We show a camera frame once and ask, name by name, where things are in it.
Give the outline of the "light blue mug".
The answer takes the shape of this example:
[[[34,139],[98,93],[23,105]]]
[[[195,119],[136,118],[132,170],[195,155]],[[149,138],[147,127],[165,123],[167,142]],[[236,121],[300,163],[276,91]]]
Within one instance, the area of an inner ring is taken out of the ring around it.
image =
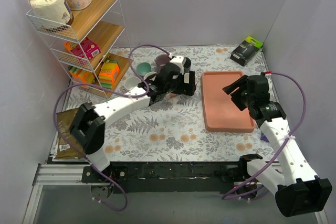
[[[155,76],[157,74],[157,72],[148,72],[144,75],[144,80],[148,79],[150,76]]]

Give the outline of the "purple small packet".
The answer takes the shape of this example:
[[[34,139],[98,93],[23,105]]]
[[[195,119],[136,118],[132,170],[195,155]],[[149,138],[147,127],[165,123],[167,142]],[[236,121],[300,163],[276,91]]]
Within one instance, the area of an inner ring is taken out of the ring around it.
[[[264,133],[261,133],[260,139],[261,139],[262,141],[268,142],[268,139],[267,139],[267,137],[265,136]]]

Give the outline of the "brown snack bag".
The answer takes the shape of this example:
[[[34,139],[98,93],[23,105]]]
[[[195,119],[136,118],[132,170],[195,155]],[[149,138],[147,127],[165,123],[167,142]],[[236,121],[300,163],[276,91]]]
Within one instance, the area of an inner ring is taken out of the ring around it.
[[[83,156],[78,153],[73,147],[84,153],[80,144],[70,134],[69,128],[78,111],[78,108],[57,113],[57,123],[62,135],[66,138],[64,140],[58,135],[55,159],[81,159]]]

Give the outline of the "terracotta pink tray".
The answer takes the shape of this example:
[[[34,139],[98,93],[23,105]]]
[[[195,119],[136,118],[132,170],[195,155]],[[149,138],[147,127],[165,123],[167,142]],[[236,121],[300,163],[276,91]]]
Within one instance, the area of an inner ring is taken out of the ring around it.
[[[244,75],[241,71],[206,71],[201,76],[203,118],[209,132],[251,133],[255,121],[240,111],[223,88]]]

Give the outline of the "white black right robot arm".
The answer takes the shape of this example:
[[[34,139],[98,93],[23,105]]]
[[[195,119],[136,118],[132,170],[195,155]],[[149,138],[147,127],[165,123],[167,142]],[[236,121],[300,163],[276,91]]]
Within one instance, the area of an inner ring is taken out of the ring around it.
[[[238,176],[241,184],[222,195],[223,200],[243,198],[249,193],[235,192],[254,179],[271,192],[279,211],[285,217],[321,212],[332,192],[327,178],[320,178],[308,164],[294,136],[302,124],[290,129],[287,115],[278,102],[272,102],[268,78],[274,72],[240,77],[223,88],[241,111],[247,109],[274,150],[274,156],[266,162],[258,154],[241,156]]]

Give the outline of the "beige wrapped paper roll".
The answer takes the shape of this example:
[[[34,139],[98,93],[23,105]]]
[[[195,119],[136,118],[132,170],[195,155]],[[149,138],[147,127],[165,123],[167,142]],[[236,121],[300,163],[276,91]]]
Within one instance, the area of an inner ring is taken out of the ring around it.
[[[71,25],[73,14],[66,0],[28,0],[31,9],[46,29]]]

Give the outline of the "blue white gradient mug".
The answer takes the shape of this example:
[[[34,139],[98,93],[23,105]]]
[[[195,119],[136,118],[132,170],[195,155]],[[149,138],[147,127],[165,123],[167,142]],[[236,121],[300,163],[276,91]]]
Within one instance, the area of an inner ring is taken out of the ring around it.
[[[139,83],[141,83],[141,80],[138,77],[129,77],[124,81],[124,87],[127,90],[131,90],[134,87],[136,87]]]

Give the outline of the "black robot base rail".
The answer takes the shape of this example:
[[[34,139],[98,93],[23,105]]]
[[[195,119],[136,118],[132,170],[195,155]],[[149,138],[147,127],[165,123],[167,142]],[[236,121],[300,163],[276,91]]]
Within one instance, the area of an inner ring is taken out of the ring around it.
[[[224,194],[249,177],[240,162],[111,162],[102,173],[126,193]]]

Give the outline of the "dark grey mug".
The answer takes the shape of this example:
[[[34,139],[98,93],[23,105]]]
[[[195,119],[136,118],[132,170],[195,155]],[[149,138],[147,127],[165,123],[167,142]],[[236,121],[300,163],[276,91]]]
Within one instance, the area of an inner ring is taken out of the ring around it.
[[[188,73],[191,69],[191,60],[188,57],[184,57],[183,60],[183,69],[184,69],[184,74]]]

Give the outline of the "orange yellow sponge pack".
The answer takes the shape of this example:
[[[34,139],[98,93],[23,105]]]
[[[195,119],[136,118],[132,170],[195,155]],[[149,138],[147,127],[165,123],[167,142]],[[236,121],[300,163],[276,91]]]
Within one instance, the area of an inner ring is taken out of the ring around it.
[[[92,72],[74,66],[68,66],[68,71],[76,82],[94,84],[95,77]]]

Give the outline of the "pink sponge box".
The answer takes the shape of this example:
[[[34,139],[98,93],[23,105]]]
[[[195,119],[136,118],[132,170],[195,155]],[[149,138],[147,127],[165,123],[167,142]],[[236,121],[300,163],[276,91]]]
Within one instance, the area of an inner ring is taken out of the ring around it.
[[[76,44],[70,52],[79,58],[87,58],[88,60],[91,60],[100,54],[101,50],[95,42],[86,37],[80,44]]]

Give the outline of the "green ceramic mug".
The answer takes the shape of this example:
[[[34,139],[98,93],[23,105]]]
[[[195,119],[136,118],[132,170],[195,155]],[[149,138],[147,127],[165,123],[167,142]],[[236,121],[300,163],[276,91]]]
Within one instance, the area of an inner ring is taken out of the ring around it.
[[[145,76],[147,73],[152,71],[152,67],[148,62],[142,62],[140,64],[137,65],[136,67],[136,72],[140,75],[140,76]]]

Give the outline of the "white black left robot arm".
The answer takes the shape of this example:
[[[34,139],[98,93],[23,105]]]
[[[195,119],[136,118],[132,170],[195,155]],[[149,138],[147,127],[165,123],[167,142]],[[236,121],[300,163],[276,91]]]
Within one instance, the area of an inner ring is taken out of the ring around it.
[[[129,92],[108,102],[82,104],[69,128],[82,147],[100,182],[111,178],[112,170],[104,150],[105,129],[126,115],[162,101],[168,93],[193,96],[196,91],[195,72],[189,68],[167,63]]]

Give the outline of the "purple ceramic mug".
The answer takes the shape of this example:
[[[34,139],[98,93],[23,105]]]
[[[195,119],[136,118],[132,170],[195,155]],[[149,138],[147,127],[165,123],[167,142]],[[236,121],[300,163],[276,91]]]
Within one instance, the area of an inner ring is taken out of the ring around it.
[[[166,54],[161,54],[161,55],[158,55],[155,59],[155,64],[157,67],[162,67],[164,66],[165,64],[167,64],[168,62],[170,62],[171,58],[166,55]]]

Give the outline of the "black green product box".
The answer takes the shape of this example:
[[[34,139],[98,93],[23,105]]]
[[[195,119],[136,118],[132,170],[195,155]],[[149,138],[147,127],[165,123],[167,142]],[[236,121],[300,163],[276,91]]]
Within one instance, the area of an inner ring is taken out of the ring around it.
[[[262,48],[263,43],[255,38],[248,36],[237,48],[235,48],[230,59],[241,66],[247,62]]]

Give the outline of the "orange sponge box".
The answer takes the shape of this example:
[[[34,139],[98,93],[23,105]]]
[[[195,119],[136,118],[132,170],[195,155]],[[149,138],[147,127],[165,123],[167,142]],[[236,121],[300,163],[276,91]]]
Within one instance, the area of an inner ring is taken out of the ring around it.
[[[119,72],[120,67],[117,61],[104,62],[98,75],[101,85],[105,88],[112,89]]]

